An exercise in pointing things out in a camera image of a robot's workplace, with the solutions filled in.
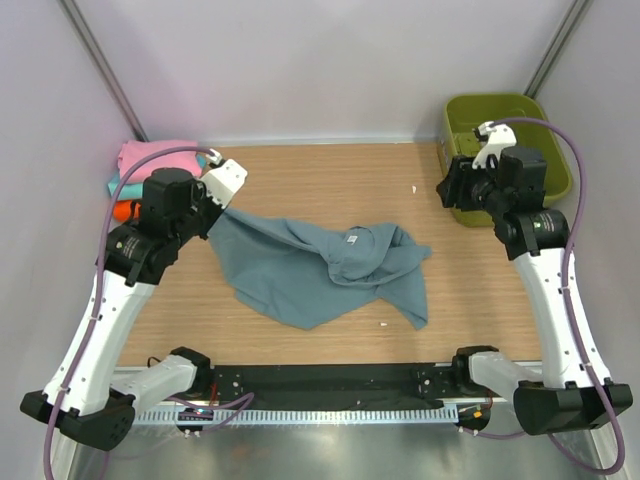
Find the grey-blue t-shirt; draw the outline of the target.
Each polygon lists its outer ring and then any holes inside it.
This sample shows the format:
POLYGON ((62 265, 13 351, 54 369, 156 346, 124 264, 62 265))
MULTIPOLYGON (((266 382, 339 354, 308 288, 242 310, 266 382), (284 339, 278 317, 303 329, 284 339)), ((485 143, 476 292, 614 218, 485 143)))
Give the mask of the grey-blue t-shirt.
POLYGON ((209 242, 236 299, 282 324, 310 330, 377 299, 415 329, 428 323, 431 250, 396 224, 341 232, 229 209, 209 242))

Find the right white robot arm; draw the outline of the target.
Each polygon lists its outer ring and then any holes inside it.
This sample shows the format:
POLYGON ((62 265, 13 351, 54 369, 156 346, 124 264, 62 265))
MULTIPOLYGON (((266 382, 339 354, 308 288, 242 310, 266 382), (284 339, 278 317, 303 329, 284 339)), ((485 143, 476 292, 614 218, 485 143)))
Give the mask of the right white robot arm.
POLYGON ((529 435, 598 429, 633 403, 628 385, 612 380, 591 336, 567 249, 569 225, 544 205, 547 163, 512 146, 477 167, 456 156, 436 191, 446 208, 483 211, 526 289, 542 352, 536 373, 491 346, 464 347, 453 358, 452 387, 472 396, 487 389, 513 405, 529 435))

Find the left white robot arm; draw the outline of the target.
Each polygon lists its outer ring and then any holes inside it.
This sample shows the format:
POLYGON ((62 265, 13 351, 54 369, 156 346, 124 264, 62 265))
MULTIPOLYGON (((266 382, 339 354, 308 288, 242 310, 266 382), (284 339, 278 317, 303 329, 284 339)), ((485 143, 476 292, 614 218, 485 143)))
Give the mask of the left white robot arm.
POLYGON ((212 194, 213 177, 178 168, 153 172, 143 186, 139 215, 113 229, 104 247, 88 305, 60 367, 39 391, 24 395, 20 410, 52 422, 79 444, 109 452, 136 415, 174 395, 204 398, 212 387, 210 359, 178 347, 155 366, 115 381, 112 374, 131 328, 193 237, 206 238, 225 205, 212 194))

